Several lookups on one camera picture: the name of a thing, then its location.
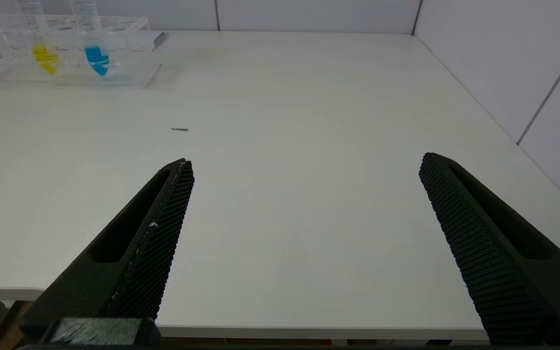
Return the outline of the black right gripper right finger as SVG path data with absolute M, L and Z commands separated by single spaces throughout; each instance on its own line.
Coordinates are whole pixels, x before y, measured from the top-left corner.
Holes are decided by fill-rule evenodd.
M 560 248 L 457 162 L 420 181 L 492 344 L 560 344 Z

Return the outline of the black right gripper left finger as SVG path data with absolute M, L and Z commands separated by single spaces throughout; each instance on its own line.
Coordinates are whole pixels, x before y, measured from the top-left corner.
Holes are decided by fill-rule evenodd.
M 65 318 L 156 319 L 194 183 L 184 158 L 161 168 L 24 313 L 25 339 Z

